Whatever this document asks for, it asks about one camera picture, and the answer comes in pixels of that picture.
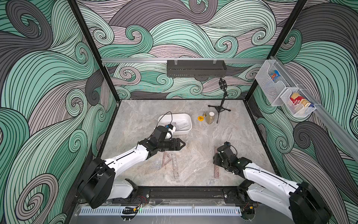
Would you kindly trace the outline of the clear stencil ruler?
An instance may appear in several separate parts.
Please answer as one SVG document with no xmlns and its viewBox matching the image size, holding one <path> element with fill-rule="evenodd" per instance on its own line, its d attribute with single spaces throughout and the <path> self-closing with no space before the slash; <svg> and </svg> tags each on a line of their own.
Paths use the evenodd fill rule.
<svg viewBox="0 0 358 224">
<path fill-rule="evenodd" d="M 189 127 L 189 123 L 187 122 L 187 120 L 183 120 L 180 122 L 176 122 L 174 124 L 174 126 L 176 127 L 177 130 L 182 130 L 182 129 L 186 129 Z"/>
</svg>

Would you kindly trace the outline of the aluminium rail back wall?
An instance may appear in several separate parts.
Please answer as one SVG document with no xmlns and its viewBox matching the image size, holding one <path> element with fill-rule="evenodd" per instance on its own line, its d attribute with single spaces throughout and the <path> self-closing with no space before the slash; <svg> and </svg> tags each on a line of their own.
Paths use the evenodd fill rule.
<svg viewBox="0 0 358 224">
<path fill-rule="evenodd" d="M 256 64 L 264 63 L 265 59 L 255 58 L 163 58 L 163 57 L 104 57 L 102 63 L 166 63 L 168 61 L 224 61 L 234 64 Z"/>
</svg>

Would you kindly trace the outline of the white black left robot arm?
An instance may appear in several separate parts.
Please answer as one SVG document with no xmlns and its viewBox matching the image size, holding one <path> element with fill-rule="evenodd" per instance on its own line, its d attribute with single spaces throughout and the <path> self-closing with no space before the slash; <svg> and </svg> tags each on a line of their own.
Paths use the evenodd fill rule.
<svg viewBox="0 0 358 224">
<path fill-rule="evenodd" d="M 86 203 L 98 208 L 108 199 L 127 198 L 134 186 L 130 181 L 115 184 L 115 179 L 134 165 L 146 161 L 158 152 L 180 151 L 186 143 L 180 138 L 163 141 L 144 139 L 133 149 L 116 157 L 94 159 L 80 179 L 78 191 Z"/>
</svg>

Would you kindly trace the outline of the black corner frame post right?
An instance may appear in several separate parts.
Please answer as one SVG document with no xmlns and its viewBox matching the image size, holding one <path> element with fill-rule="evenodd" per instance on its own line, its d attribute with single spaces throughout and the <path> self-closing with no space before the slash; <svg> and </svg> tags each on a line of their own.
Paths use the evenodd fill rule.
<svg viewBox="0 0 358 224">
<path fill-rule="evenodd" d="M 302 44 L 302 34 L 293 27 L 306 3 L 307 1 L 297 1 L 289 17 L 279 24 L 282 25 L 283 28 L 270 53 L 268 54 L 267 59 L 271 59 L 278 54 L 280 60 L 282 59 L 285 63 L 288 62 L 289 59 L 293 59 L 291 56 L 296 56 L 298 54 L 298 46 Z M 288 49 L 281 50 L 281 47 L 289 44 L 293 38 L 295 38 L 293 45 Z"/>
</svg>

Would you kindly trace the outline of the black wall shelf tray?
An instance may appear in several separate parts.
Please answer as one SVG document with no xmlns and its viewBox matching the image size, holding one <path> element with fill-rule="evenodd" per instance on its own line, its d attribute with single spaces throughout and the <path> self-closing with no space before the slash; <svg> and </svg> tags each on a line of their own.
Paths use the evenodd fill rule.
<svg viewBox="0 0 358 224">
<path fill-rule="evenodd" d="M 224 77 L 226 75 L 227 66 L 224 61 L 168 61 L 167 76 L 168 77 L 193 77 L 193 78 L 209 78 Z"/>
</svg>

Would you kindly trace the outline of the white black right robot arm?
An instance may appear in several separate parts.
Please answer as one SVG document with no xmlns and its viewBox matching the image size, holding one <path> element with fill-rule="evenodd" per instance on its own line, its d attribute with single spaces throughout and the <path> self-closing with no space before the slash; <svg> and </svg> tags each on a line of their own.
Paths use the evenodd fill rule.
<svg viewBox="0 0 358 224">
<path fill-rule="evenodd" d="M 244 179 L 238 186 L 238 198 L 244 203 L 262 203 L 296 224 L 327 224 L 332 217 L 328 205 L 311 184 L 287 180 L 245 157 L 238 158 L 229 142 L 216 149 L 213 163 Z"/>
</svg>

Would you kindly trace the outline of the clear wall bin upper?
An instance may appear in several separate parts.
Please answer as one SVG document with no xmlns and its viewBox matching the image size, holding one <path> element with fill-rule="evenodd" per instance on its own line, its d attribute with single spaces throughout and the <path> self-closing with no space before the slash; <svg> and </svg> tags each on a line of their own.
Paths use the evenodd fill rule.
<svg viewBox="0 0 358 224">
<path fill-rule="evenodd" d="M 266 60 L 255 77 L 271 106 L 282 106 L 281 95 L 289 88 L 287 72 L 277 60 Z"/>
</svg>

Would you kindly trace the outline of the clear wall bin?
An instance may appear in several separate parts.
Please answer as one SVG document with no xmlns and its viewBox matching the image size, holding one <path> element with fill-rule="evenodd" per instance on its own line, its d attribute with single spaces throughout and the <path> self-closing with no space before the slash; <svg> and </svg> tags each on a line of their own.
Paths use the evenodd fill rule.
<svg viewBox="0 0 358 224">
<path fill-rule="evenodd" d="M 306 118 L 317 108 L 299 88 L 288 87 L 280 96 L 282 102 L 296 118 Z"/>
<path fill-rule="evenodd" d="M 255 77 L 271 106 L 282 106 L 281 95 L 289 88 L 287 72 L 277 60 L 266 60 Z"/>
</svg>

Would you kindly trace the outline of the pink triangle ruler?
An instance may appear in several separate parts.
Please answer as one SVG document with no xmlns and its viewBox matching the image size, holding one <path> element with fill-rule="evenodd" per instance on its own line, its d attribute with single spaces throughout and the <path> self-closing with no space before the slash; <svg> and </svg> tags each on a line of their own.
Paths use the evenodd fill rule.
<svg viewBox="0 0 358 224">
<path fill-rule="evenodd" d="M 172 160 L 171 155 L 168 152 L 164 152 L 163 153 L 163 158 L 162 158 L 162 166 L 161 166 L 161 168 L 165 167 L 171 160 Z"/>
</svg>

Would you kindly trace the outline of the pink straight ruler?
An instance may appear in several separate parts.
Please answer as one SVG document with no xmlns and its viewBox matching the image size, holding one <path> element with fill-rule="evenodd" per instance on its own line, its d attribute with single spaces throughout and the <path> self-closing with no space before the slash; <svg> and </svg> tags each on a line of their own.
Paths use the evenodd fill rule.
<svg viewBox="0 0 358 224">
<path fill-rule="evenodd" d="M 178 179 L 179 178 L 179 170 L 178 170 L 176 154 L 172 154 L 172 170 L 173 170 L 173 178 Z"/>
<path fill-rule="evenodd" d="M 214 179 L 219 179 L 220 178 L 220 173 L 219 173 L 219 166 L 218 165 L 214 165 Z"/>
</svg>

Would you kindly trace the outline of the aluminium rail right wall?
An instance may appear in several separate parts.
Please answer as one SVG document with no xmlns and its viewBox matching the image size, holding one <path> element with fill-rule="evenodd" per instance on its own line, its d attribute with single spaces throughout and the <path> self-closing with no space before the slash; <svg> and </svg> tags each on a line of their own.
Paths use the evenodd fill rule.
<svg viewBox="0 0 358 224">
<path fill-rule="evenodd" d="M 311 91 L 306 88 L 300 81 L 298 81 L 285 67 L 285 65 L 276 57 L 271 56 L 270 59 L 276 60 L 278 65 L 283 69 L 283 77 L 288 79 L 289 84 L 297 87 L 303 95 L 315 104 L 316 110 L 314 113 L 326 125 L 327 129 L 337 139 L 341 145 L 348 151 L 349 155 L 358 161 L 358 143 L 352 138 L 349 133 L 329 114 L 329 112 L 318 102 L 316 97 L 311 94 Z"/>
</svg>

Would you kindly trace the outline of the black corner frame post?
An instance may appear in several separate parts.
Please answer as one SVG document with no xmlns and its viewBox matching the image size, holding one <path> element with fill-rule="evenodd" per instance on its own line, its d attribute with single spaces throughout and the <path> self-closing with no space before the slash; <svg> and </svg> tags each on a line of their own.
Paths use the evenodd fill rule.
<svg viewBox="0 0 358 224">
<path fill-rule="evenodd" d="M 282 25 L 283 28 L 270 53 L 268 54 L 267 59 L 271 59 L 278 54 L 280 60 L 282 59 L 285 63 L 288 62 L 289 59 L 293 59 L 291 56 L 296 56 L 298 54 L 298 46 L 302 44 L 302 34 L 293 27 L 306 3 L 307 1 L 297 1 L 289 17 L 279 24 Z M 281 50 L 281 47 L 289 44 L 293 38 L 295 38 L 293 45 L 288 49 Z"/>
<path fill-rule="evenodd" d="M 92 54 L 93 54 L 93 56 L 95 58 L 95 61 L 96 61 L 97 65 L 99 66 L 99 69 L 100 69 L 100 71 L 101 71 L 101 73 L 102 73 L 107 85 L 109 86 L 109 89 L 110 89 L 110 91 L 111 91 L 116 103 L 119 105 L 121 100 L 120 100 L 120 98 L 119 98 L 119 96 L 117 94 L 117 91 L 116 91 L 116 89 L 114 87 L 114 84 L 113 84 L 113 82 L 111 80 L 111 77 L 109 75 L 108 69 L 102 63 L 102 59 L 101 59 L 101 56 L 99 54 L 98 48 L 96 47 L 95 42 L 94 42 L 94 40 L 93 40 L 93 38 L 92 38 L 92 36 L 90 34 L 90 30 L 89 30 L 89 28 L 88 28 L 88 26 L 87 26 L 87 24 L 85 22 L 85 19 L 84 19 L 82 13 L 81 13 L 81 10 L 79 8 L 79 5 L 78 5 L 77 1 L 68 0 L 68 4 L 69 4 L 69 6 L 70 6 L 70 8 L 71 8 L 76 20 L 77 20 L 77 23 L 78 23 L 78 25 L 79 25 L 79 27 L 80 27 L 80 29 L 81 29 L 84 37 L 85 37 L 85 40 L 87 41 L 87 43 L 89 45 L 89 48 L 90 48 L 90 50 L 91 50 L 91 52 L 92 52 Z"/>
</svg>

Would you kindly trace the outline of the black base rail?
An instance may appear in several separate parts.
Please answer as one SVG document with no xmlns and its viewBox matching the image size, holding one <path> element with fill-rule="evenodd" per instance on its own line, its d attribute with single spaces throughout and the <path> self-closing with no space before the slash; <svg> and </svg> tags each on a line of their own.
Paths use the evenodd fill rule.
<svg viewBox="0 0 358 224">
<path fill-rule="evenodd" d="M 233 203 L 235 205 L 255 204 L 249 197 L 243 196 L 236 186 L 224 187 L 204 187 L 204 186 L 162 186 L 148 187 L 139 186 L 134 188 L 129 196 L 110 196 L 109 191 L 86 193 L 81 192 L 82 198 L 94 207 L 99 207 L 106 201 L 123 204 L 138 204 L 140 202 L 149 202 L 151 200 L 201 200 L 213 199 L 223 200 L 224 203 Z"/>
</svg>

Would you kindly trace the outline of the clear wall bin lower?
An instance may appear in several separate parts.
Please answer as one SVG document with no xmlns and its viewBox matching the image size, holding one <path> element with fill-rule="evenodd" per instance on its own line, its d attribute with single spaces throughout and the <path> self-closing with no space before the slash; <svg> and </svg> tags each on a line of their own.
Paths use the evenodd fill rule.
<svg viewBox="0 0 358 224">
<path fill-rule="evenodd" d="M 288 87 L 280 96 L 282 102 L 296 118 L 306 118 L 317 108 L 299 88 Z"/>
</svg>

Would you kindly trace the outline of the black tripod stand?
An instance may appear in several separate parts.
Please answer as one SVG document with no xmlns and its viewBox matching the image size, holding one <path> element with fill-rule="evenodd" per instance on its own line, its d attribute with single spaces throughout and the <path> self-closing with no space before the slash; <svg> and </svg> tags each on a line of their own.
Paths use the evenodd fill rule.
<svg viewBox="0 0 358 224">
<path fill-rule="evenodd" d="M 223 91 L 223 97 L 221 99 L 221 104 L 220 105 L 208 105 L 208 107 L 212 107 L 217 111 L 217 114 L 218 114 L 217 121 L 216 121 L 217 124 L 219 122 L 219 117 L 220 117 L 221 112 L 224 112 L 224 111 L 231 112 L 230 109 L 227 109 L 227 108 L 223 107 L 223 104 L 224 104 L 224 102 L 226 100 L 226 97 L 228 96 L 227 83 L 223 78 L 219 79 L 219 88 Z"/>
</svg>

